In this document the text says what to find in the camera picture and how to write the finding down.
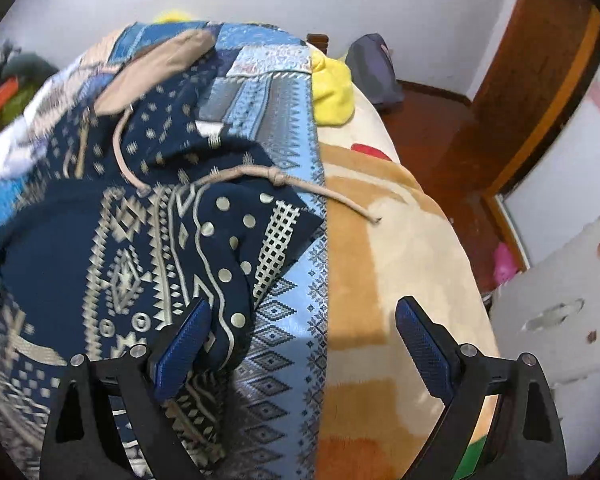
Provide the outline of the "grey bag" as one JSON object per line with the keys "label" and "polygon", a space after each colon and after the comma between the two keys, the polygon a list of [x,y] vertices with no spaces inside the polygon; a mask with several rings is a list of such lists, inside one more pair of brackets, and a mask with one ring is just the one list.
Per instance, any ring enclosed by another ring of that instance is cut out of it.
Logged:
{"label": "grey bag", "polygon": [[403,90],[396,79],[388,46],[379,34],[355,40],[344,62],[352,82],[378,110],[388,110],[403,102]]}

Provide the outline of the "brown wooden door frame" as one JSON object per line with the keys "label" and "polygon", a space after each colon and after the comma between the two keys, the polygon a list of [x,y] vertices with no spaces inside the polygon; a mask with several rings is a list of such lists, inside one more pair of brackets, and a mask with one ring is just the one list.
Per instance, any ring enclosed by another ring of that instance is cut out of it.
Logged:
{"label": "brown wooden door frame", "polygon": [[472,102],[486,197],[507,192],[568,122],[600,62],[592,0],[516,0]]}

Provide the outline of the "white damaged board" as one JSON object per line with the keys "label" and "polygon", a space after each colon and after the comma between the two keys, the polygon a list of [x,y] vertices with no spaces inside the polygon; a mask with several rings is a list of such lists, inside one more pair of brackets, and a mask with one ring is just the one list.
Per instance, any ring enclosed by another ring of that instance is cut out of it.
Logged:
{"label": "white damaged board", "polygon": [[600,65],[504,208],[530,266],[494,294],[496,341],[506,358],[540,360],[568,470],[582,474],[600,454]]}

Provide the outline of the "white folded cloth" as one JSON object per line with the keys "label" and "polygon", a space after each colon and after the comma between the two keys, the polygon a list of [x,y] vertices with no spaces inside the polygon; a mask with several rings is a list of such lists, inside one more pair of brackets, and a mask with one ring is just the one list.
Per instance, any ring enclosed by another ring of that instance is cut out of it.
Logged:
{"label": "white folded cloth", "polygon": [[19,117],[0,132],[0,181],[21,177],[34,164],[34,148],[27,143],[28,125]]}

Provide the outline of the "pink object on floor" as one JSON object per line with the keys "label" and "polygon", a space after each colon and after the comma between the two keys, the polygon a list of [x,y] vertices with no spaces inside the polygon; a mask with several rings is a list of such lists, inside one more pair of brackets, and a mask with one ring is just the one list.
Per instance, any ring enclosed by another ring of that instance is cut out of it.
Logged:
{"label": "pink object on floor", "polygon": [[518,264],[509,247],[499,242],[493,253],[493,279],[498,286],[505,284],[518,273]]}

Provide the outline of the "yellow cloth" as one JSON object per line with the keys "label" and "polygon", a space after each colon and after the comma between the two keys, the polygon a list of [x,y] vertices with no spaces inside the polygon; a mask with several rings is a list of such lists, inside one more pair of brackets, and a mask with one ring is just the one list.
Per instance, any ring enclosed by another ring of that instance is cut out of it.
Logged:
{"label": "yellow cloth", "polygon": [[320,127],[340,127],[354,115],[354,87],[349,67],[326,55],[326,44],[308,36],[311,51],[314,119]]}

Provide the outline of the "green and dark clutter pile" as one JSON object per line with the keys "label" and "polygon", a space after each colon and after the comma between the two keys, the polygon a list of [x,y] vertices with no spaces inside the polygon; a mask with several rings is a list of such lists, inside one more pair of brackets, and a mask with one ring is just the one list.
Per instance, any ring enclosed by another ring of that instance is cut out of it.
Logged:
{"label": "green and dark clutter pile", "polygon": [[58,68],[33,52],[24,52],[10,41],[0,47],[0,131],[33,99]]}

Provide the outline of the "beige orange fleece blanket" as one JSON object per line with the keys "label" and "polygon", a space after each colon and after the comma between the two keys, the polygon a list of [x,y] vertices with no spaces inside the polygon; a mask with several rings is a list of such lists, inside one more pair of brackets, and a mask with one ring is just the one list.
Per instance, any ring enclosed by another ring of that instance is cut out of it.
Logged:
{"label": "beige orange fleece blanket", "polygon": [[361,206],[327,205],[328,332],[316,474],[397,479],[434,429],[430,396],[396,330],[396,303],[417,299],[460,342],[498,351],[452,224],[404,168],[373,105],[318,132],[326,184]]}

